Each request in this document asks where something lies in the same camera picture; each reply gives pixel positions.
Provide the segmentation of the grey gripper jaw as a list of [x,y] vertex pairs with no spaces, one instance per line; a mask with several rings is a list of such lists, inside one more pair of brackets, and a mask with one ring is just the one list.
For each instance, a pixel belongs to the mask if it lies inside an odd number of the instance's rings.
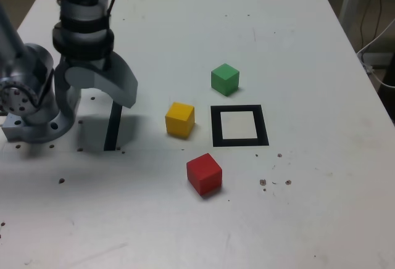
[[61,59],[54,71],[54,85],[56,102],[60,112],[69,124],[74,124],[81,98],[81,89],[70,85],[66,78],[66,71],[71,67],[67,59]]
[[117,104],[130,108],[136,102],[138,81],[116,52],[99,60],[74,60],[65,72],[67,83],[79,89],[95,88]]

